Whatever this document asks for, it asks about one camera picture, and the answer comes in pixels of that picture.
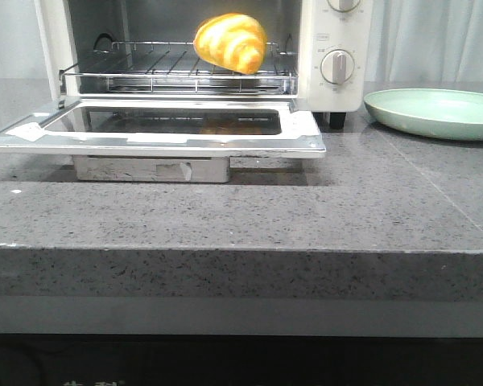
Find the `glass oven door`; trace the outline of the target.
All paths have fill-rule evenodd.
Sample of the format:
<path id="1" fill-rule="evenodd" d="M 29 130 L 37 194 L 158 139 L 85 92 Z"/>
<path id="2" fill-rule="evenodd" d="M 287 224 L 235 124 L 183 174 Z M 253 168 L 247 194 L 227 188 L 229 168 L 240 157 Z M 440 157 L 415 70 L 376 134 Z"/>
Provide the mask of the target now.
<path id="1" fill-rule="evenodd" d="M 68 97 L 0 129 L 0 153 L 141 158 L 322 158 L 292 101 Z"/>

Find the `yellow striped croissant bread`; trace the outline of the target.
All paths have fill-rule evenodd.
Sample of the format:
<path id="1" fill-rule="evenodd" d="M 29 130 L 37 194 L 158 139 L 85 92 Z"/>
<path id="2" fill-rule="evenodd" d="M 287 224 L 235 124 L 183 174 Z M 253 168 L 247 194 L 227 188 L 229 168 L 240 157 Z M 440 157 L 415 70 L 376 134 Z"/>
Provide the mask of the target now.
<path id="1" fill-rule="evenodd" d="M 221 14 L 203 21 L 197 28 L 193 47 L 205 62 L 253 75 L 262 66 L 267 33 L 255 18 L 239 13 Z"/>

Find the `white Toshiba toaster oven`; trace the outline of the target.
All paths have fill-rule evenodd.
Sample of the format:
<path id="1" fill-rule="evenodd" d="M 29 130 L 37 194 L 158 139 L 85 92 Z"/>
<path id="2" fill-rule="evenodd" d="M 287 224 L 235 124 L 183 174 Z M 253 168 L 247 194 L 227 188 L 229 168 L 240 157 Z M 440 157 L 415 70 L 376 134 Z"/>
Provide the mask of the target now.
<path id="1" fill-rule="evenodd" d="M 251 99 L 292 101 L 314 114 L 326 113 L 330 126 L 339 129 L 345 115 L 362 102 L 365 63 L 373 4 L 361 1 L 351 12 L 336 12 L 328 1 L 38 1 L 35 11 L 47 65 L 49 84 L 59 102 L 69 96 L 162 97 L 173 99 Z M 191 42 L 199 25 L 212 17 L 247 14 L 267 33 L 267 44 L 296 54 L 299 77 L 293 96 L 217 96 L 196 94 L 65 92 L 60 71 L 92 51 L 102 36 L 113 41 Z M 345 50 L 354 59 L 352 76 L 330 84 L 321 72 L 323 58 Z"/>

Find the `lower white timer knob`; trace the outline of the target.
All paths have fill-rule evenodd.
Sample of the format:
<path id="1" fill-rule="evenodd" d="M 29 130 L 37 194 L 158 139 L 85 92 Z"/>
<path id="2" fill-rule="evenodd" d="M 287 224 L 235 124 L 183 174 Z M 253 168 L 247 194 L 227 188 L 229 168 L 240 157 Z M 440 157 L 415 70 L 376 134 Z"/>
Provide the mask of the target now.
<path id="1" fill-rule="evenodd" d="M 343 84 L 353 74 L 355 62 L 345 50 L 330 51 L 322 60 L 320 72 L 330 84 Z"/>

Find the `upper white temperature knob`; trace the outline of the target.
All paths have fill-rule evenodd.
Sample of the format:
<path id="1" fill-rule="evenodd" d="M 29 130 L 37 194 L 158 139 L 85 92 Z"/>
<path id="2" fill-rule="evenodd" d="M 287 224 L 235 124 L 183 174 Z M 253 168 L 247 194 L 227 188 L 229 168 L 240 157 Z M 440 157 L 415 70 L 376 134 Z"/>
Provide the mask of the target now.
<path id="1" fill-rule="evenodd" d="M 348 13 L 354 11 L 360 4 L 360 0 L 328 0 L 328 4 L 336 12 Z"/>

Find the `light green plate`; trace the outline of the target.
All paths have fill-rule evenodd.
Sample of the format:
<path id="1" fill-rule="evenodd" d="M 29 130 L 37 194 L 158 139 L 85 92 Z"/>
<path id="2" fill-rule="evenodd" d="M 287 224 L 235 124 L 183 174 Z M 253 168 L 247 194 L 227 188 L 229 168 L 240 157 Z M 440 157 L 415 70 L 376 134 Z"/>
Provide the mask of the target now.
<path id="1" fill-rule="evenodd" d="M 364 97 L 369 114 L 398 131 L 452 141 L 483 142 L 483 93 L 399 88 Z"/>

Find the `white curtain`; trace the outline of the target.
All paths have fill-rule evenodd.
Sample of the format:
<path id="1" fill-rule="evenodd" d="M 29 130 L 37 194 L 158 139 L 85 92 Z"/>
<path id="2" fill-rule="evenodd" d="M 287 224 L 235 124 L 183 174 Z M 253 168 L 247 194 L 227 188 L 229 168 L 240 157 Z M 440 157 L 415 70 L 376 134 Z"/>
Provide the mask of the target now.
<path id="1" fill-rule="evenodd" d="M 0 1 L 0 78 L 47 79 L 32 1 Z M 365 78 L 483 83 L 483 1 L 374 2 Z"/>

